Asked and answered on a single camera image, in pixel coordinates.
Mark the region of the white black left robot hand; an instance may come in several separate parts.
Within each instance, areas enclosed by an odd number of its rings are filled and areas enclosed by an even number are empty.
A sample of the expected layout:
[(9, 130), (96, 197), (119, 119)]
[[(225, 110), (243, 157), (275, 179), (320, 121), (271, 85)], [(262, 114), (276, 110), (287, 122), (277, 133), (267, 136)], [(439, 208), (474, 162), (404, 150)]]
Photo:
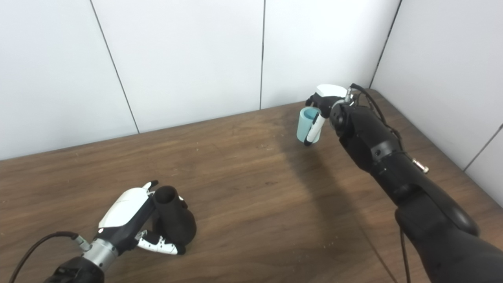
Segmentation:
[(196, 236), (196, 221), (173, 186), (151, 181), (126, 190), (98, 224), (95, 239), (112, 245), (118, 255), (135, 247), (182, 255)]

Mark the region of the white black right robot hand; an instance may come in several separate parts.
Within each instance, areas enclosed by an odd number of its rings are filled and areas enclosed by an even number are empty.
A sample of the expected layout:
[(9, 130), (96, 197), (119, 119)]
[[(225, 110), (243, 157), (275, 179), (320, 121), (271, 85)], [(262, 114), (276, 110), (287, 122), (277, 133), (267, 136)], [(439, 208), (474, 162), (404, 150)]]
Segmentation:
[(313, 119), (311, 127), (304, 138), (304, 145), (310, 146), (315, 142), (316, 136), (321, 133), (321, 129), (332, 111), (334, 104), (345, 101), (347, 88), (338, 85), (322, 84), (316, 87), (316, 92), (311, 95), (305, 106), (318, 109), (318, 114)]

